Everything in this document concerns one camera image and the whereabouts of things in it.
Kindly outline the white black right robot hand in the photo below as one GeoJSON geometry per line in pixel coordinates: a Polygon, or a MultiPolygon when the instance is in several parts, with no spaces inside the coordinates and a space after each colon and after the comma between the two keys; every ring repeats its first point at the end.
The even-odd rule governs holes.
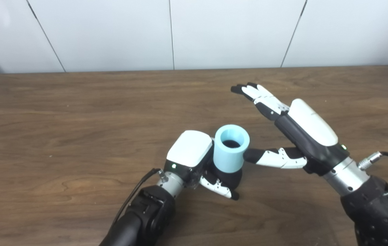
{"type": "Polygon", "coordinates": [[[287,148],[247,149],[246,162],[282,169],[303,168],[323,176],[350,156],[333,129],[302,99],[283,104],[263,86],[238,84],[231,92],[243,95],[294,145],[287,148]]]}

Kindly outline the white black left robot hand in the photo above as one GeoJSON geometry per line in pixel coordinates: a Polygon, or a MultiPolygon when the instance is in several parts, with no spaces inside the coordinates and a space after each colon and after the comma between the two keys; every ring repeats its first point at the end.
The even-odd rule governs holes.
{"type": "Polygon", "coordinates": [[[226,173],[214,163],[214,139],[200,131],[183,132],[170,148],[158,186],[176,198],[184,188],[198,185],[237,201],[242,170],[226,173]]]}

